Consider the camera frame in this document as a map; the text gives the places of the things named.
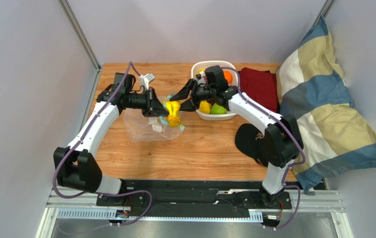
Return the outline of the yellow banana bunch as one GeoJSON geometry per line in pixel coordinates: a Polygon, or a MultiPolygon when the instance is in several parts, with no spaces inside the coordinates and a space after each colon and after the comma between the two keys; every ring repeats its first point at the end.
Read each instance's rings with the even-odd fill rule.
{"type": "Polygon", "coordinates": [[[181,118],[179,116],[179,110],[181,103],[179,101],[167,101],[165,107],[168,110],[169,115],[167,116],[167,123],[171,127],[177,127],[181,123],[181,118]]]}

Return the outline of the clear zip top bag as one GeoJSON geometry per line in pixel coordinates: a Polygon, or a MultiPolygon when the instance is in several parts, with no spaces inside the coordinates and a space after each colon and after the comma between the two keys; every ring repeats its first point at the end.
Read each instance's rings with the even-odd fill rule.
{"type": "MultiPolygon", "coordinates": [[[[171,96],[163,98],[162,104],[169,101],[171,96]]],[[[138,109],[127,109],[123,116],[126,132],[133,142],[173,140],[180,136],[185,126],[181,123],[177,127],[171,127],[167,123],[167,117],[144,117],[138,109]]]]}

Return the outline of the green lime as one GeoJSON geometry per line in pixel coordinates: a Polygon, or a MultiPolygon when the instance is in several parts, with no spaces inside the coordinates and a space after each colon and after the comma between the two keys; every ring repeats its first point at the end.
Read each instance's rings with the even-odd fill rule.
{"type": "Polygon", "coordinates": [[[224,115],[227,114],[227,109],[217,103],[212,105],[211,115],[224,115]]]}

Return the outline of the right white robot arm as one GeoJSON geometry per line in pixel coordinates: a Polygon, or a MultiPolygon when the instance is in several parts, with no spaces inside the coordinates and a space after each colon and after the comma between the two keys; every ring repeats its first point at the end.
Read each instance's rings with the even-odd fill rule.
{"type": "Polygon", "coordinates": [[[189,79],[185,86],[171,97],[171,101],[180,101],[181,111],[194,112],[202,101],[214,100],[232,113],[247,120],[264,136],[264,157],[268,160],[267,174],[262,187],[268,195],[275,195],[286,188],[287,172],[293,166],[298,155],[305,159],[304,145],[294,116],[274,113],[251,99],[242,91],[240,85],[229,86],[224,72],[232,67],[214,65],[203,72],[206,84],[189,79]]]}

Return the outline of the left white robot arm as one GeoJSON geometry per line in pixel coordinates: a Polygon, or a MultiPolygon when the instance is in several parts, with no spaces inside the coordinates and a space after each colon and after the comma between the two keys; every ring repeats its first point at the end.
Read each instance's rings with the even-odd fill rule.
{"type": "Polygon", "coordinates": [[[159,101],[151,73],[135,77],[116,73],[114,82],[97,97],[95,108],[78,135],[54,152],[54,186],[88,193],[119,194],[123,180],[106,176],[95,160],[100,143],[125,109],[140,109],[144,117],[167,116],[159,101]]]}

